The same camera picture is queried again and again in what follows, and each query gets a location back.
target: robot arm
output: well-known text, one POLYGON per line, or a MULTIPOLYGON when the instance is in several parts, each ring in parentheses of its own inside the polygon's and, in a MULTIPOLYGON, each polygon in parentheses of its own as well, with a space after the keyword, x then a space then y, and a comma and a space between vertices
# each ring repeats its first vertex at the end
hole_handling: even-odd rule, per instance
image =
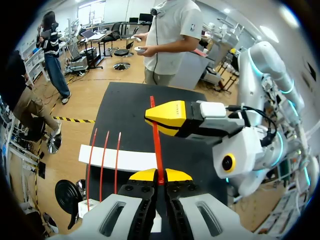
POLYGON ((299 115, 304 101, 272 45, 266 41, 254 45, 239 56, 238 63, 238 106, 174 101, 148 109, 145 120, 149 124, 157 122, 159 131, 164 134, 212 144, 217 175, 228 178, 242 196, 248 196, 292 149, 276 124, 273 130, 262 126, 262 120, 266 118, 262 112, 266 95, 263 76, 271 77, 286 97, 281 112, 302 142, 303 158, 308 158, 308 143, 299 115), (227 116, 226 109, 236 108, 237 112, 227 116))
MULTIPOLYGON (((52 240, 146 240, 156 215, 158 193, 156 169, 136 172, 118 194, 111 194, 83 216, 82 225, 69 235, 52 240)), ((266 239, 246 230, 237 213, 203 192, 188 174, 165 170, 167 217, 174 239, 229 240, 266 239)))

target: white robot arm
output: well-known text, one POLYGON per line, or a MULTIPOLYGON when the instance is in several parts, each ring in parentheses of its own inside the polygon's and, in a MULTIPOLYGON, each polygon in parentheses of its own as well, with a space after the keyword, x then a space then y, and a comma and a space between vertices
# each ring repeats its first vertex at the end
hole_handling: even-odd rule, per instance
MULTIPOLYGON (((260 42, 243 52, 238 63, 237 105, 173 101, 148 109, 145 120, 149 124, 157 122, 164 134, 213 145, 213 165, 217 175, 222 179, 228 178, 245 197, 256 191, 267 172, 291 152, 301 149, 306 165, 314 161, 309 156, 299 115, 305 106, 304 101, 276 50, 269 42, 260 42), (263 112, 266 96, 263 78, 266 77, 276 83, 284 96, 280 111, 283 121, 293 129, 301 143, 298 146, 297 140, 287 139, 282 126, 263 112), (233 113, 227 116, 227 110, 233 113), (269 127, 262 125, 263 119, 269 122, 269 127)), ((302 174, 305 180, 310 176, 317 179, 319 166, 309 167, 302 174)), ((311 190, 317 184, 316 180, 305 182, 312 182, 308 184, 311 190)))
MULTIPOLYGON (((238 105, 250 106, 258 110, 264 109, 266 94, 262 87, 262 78, 267 75, 286 97, 286 101, 281 105, 281 113, 286 122, 295 129, 300 139, 302 159, 309 159, 308 161, 313 166, 309 167, 308 171, 302 171, 302 179, 308 183, 313 192, 319 176, 319 166, 307 154, 308 143, 300 119, 300 112, 305 104, 284 62, 273 46, 263 41, 242 53, 238 64, 240 73, 238 105), (311 176, 314 181, 306 180, 308 177, 305 174, 311 176)), ((259 187, 267 172, 278 165, 292 150, 296 150, 278 126, 272 143, 262 146, 260 140, 267 132, 266 127, 261 126, 263 117, 256 111, 251 111, 247 112, 247 118, 251 127, 245 127, 233 138, 225 137, 221 144, 213 147, 213 162, 218 176, 229 178, 230 183, 238 189, 242 196, 252 194, 259 187), (234 158, 233 171, 225 171, 221 167, 225 156, 234 158)))

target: white board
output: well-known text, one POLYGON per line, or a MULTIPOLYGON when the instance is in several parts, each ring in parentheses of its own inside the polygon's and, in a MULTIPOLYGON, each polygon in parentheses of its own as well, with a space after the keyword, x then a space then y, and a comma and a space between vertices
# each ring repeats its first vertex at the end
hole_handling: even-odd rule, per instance
MULTIPOLYGON (((91 146, 82 144, 79 153, 79 162, 89 163, 91 146)), ((101 167, 103 147, 94 146, 92 150, 91 165, 101 167)), ((116 168, 116 149, 105 149, 103 167, 106 169, 116 168)), ((138 152, 119 150, 118 170, 125 172, 138 172, 157 168, 157 159, 154 152, 138 152)))

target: white t-shirt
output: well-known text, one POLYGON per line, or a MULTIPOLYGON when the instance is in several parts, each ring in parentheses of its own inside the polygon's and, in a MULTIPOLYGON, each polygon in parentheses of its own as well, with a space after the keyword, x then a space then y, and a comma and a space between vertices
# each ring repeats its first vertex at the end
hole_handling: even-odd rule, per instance
MULTIPOLYGON (((183 40, 183 35, 201 40, 203 26, 202 13, 191 0, 168 0, 166 11, 161 17, 153 17, 146 39, 147 46, 169 44, 183 40)), ((184 52, 158 52, 152 57, 144 57, 144 66, 159 75, 174 75, 178 72, 184 52)))

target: gray shorts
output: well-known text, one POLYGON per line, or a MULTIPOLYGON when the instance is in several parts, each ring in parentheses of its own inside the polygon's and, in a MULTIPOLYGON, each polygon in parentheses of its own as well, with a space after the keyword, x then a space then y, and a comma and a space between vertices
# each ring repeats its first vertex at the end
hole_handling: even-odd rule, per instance
POLYGON ((146 67, 144 68, 144 80, 146 84, 169 86, 170 80, 174 76, 175 75, 156 74, 153 71, 148 70, 146 67))

